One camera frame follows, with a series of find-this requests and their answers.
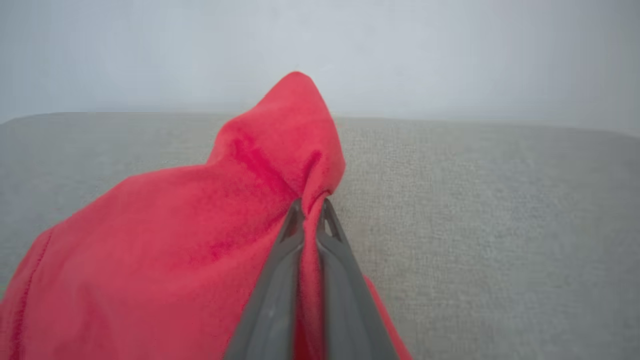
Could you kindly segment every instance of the red fabric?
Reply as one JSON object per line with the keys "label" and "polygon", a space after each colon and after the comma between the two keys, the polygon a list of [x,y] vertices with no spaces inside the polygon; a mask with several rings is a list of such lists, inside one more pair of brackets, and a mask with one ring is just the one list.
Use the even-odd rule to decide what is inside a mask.
{"label": "red fabric", "polygon": [[313,82],[287,75],[225,124],[206,164],[130,177],[41,234],[3,299],[0,357],[221,358],[284,215],[302,197],[296,357],[322,358],[314,238],[344,167]]}

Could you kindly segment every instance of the wall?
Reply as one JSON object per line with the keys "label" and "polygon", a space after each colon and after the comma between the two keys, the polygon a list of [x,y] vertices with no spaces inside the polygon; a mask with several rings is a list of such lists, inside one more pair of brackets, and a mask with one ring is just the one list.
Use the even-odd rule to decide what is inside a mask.
{"label": "wall", "polygon": [[243,111],[302,70],[340,115],[640,135],[637,0],[3,0],[0,122]]}

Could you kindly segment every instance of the red cloth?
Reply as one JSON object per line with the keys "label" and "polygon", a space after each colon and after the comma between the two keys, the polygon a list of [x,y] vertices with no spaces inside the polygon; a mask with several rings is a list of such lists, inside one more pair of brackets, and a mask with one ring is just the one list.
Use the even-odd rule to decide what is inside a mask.
{"label": "red cloth", "polygon": [[206,164],[132,176],[41,234],[3,299],[0,357],[221,358],[284,215],[302,197],[296,358],[322,358],[314,239],[344,167],[312,80],[287,75],[224,125]]}

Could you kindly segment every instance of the gray textured surface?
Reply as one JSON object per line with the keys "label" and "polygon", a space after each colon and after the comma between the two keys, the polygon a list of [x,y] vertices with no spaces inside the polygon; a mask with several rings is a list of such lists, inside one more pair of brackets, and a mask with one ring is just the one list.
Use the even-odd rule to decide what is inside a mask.
{"label": "gray textured surface", "polygon": [[[228,117],[66,113],[0,125],[0,281],[123,178],[201,163]],[[338,120],[332,197],[417,359],[636,359],[640,139]]]}

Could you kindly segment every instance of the light gray background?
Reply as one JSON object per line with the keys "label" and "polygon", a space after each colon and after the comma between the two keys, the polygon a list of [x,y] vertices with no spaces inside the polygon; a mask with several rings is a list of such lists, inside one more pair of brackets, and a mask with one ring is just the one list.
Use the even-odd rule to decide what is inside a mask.
{"label": "light gray background", "polygon": [[339,115],[640,135],[637,0],[2,0],[0,122],[244,111],[283,75]]}

